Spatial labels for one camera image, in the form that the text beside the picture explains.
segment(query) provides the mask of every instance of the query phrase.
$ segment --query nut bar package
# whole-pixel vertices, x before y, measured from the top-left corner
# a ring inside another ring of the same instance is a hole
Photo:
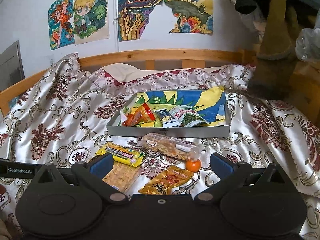
[[[113,159],[116,162],[124,163],[133,167],[138,167],[143,159],[143,154],[134,151],[130,148],[122,147],[112,142],[106,143],[100,150],[96,152],[96,155],[103,155],[105,153],[111,153]]]
[[[161,152],[165,155],[185,161],[196,161],[203,150],[202,144],[158,133],[149,133],[143,136],[139,145],[143,146],[145,149]]]
[[[122,193],[132,186],[141,173],[141,167],[134,168],[123,163],[114,162],[113,169],[102,180]]]
[[[127,116],[127,120],[122,123],[122,126],[134,126],[138,123],[153,122],[156,120],[155,115],[147,103],[142,104],[133,113]]]
[[[172,188],[187,183],[193,175],[191,171],[172,165],[155,176],[138,192],[147,195],[170,195]]]

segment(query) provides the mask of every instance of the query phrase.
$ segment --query gold snack bag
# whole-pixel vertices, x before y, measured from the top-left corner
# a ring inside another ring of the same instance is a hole
[[[147,195],[170,195],[172,188],[187,183],[193,175],[191,171],[172,165],[155,176],[138,192]]]
[[[106,143],[103,148],[96,152],[96,155],[111,153],[116,162],[124,163],[133,167],[138,167],[143,159],[143,154],[130,148],[122,147],[112,142]]]

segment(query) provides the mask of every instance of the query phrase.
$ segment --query wooden bed frame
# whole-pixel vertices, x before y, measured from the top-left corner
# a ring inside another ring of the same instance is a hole
[[[130,61],[145,61],[146,70],[155,69],[155,60],[182,60],[182,68],[205,68],[206,61],[225,62],[234,64],[255,64],[256,52],[240,50],[238,52],[208,50],[208,49],[148,49],[136,51],[123,51],[85,57],[79,59],[81,69],[86,71],[101,68],[113,63]],[[30,76],[0,93],[0,109],[5,116],[10,108],[9,102],[13,98],[32,87],[47,70]],[[305,76],[293,74],[290,79],[292,91],[299,95],[295,106],[300,109],[315,124],[320,123],[320,85]]]

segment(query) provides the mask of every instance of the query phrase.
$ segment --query colorful drawing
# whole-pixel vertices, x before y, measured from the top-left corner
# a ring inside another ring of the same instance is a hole
[[[51,50],[75,42],[70,18],[73,17],[73,0],[57,0],[49,11],[49,37]]]
[[[108,0],[74,0],[75,44],[109,38]]]
[[[140,39],[149,14],[162,0],[118,0],[119,41]]]
[[[146,102],[151,109],[171,110],[179,105],[192,106],[201,117],[210,122],[209,126],[221,125],[225,121],[226,95],[222,87],[213,87],[204,91],[169,90],[138,93],[131,113],[134,113],[139,106]],[[144,123],[141,126],[162,127],[162,122],[157,117],[154,122]]]
[[[164,0],[178,18],[170,33],[213,32],[212,0]]]

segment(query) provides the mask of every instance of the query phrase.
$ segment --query plastic bag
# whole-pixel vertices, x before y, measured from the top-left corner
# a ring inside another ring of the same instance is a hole
[[[301,30],[296,41],[296,54],[302,61],[317,62],[320,60],[320,11],[317,14],[315,27]]]
[[[126,193],[141,173],[141,167],[114,162],[113,169],[102,180],[122,193]]]
[[[161,119],[163,128],[181,125],[181,123],[177,119],[175,119],[165,108],[156,110],[155,113]]]
[[[203,150],[202,144],[157,133],[149,133],[143,136],[139,145],[145,149],[161,152],[164,155],[185,161],[196,161]]]
[[[138,192],[146,195],[170,195],[172,188],[187,183],[193,175],[191,171],[172,165],[155,176]]]
[[[181,127],[193,127],[210,123],[203,119],[192,106],[175,106],[169,113],[181,122]]]
[[[122,122],[122,126],[134,126],[141,122],[154,122],[155,120],[156,117],[154,116],[153,111],[147,103],[144,103],[139,106],[133,114],[127,116],[127,120]]]
[[[96,155],[104,155],[111,153],[116,162],[127,164],[133,167],[138,167],[143,160],[143,154],[126,148],[112,142],[107,142],[101,149],[96,152]]]

